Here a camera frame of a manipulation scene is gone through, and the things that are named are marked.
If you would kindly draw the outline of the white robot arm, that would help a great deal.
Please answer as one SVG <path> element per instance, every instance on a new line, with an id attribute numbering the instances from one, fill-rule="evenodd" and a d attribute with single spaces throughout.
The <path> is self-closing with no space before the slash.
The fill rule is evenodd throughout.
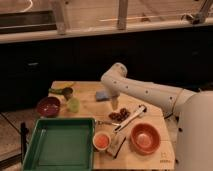
<path id="1" fill-rule="evenodd" d="M 101 77 L 109 97 L 127 94 L 179 117 L 175 171 L 213 171 L 213 90 L 194 92 L 180 87 L 128 79 L 122 63 Z"/>

